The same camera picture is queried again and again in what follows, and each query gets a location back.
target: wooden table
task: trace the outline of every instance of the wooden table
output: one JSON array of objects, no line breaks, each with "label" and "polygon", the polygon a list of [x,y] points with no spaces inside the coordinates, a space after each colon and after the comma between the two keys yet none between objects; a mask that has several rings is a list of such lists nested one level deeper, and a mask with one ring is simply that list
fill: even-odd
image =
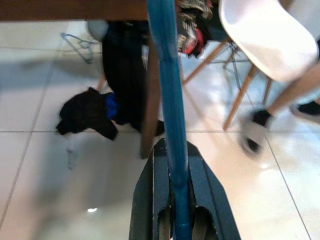
[{"label": "wooden table", "polygon": [[[0,21],[107,21],[147,20],[146,0],[1,0]],[[158,56],[150,41],[147,69],[147,101],[140,155],[147,158],[153,146],[160,105]]]}]

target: chair seat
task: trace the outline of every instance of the chair seat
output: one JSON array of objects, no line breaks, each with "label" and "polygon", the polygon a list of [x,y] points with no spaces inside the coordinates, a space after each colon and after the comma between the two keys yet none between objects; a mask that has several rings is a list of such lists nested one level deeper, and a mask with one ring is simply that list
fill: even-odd
[{"label": "chair seat", "polygon": [[271,79],[299,78],[318,59],[316,41],[277,1],[260,3],[258,7],[247,7],[238,18],[220,14],[226,32]]}]

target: patterned fabric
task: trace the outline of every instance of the patterned fabric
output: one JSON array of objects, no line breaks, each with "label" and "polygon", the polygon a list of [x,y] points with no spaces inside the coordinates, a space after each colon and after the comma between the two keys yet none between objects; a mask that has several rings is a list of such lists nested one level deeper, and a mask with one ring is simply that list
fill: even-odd
[{"label": "patterned fabric", "polygon": [[178,51],[188,56],[202,53],[211,38],[209,20],[211,0],[180,0],[177,2]]}]

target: white tile floor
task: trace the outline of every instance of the white tile floor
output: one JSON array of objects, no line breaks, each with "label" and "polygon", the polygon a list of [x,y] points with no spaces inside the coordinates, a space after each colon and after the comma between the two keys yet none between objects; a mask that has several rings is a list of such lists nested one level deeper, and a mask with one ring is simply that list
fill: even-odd
[{"label": "white tile floor", "polygon": [[[0,240],[128,239],[132,194],[146,162],[140,135],[127,126],[114,142],[92,131],[68,139],[54,132],[61,105],[96,86],[101,74],[99,47],[86,64],[59,36],[67,30],[86,38],[84,26],[0,24]],[[188,140],[222,182],[243,240],[320,240],[320,127],[284,109],[263,155],[248,158],[237,143],[240,122],[261,107],[266,79],[257,75],[224,132],[237,94],[233,65],[222,69],[228,51],[184,90]],[[182,61],[185,76],[200,62]],[[236,65],[242,82],[249,64]],[[283,87],[272,87],[270,101]]]}]

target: blue pole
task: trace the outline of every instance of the blue pole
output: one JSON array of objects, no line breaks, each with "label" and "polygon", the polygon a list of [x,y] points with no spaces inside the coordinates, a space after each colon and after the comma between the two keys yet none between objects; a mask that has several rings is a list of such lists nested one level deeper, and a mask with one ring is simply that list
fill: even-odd
[{"label": "blue pole", "polygon": [[191,240],[188,154],[177,49],[174,0],[147,0],[150,32],[159,60],[166,150],[175,202],[174,239]]}]

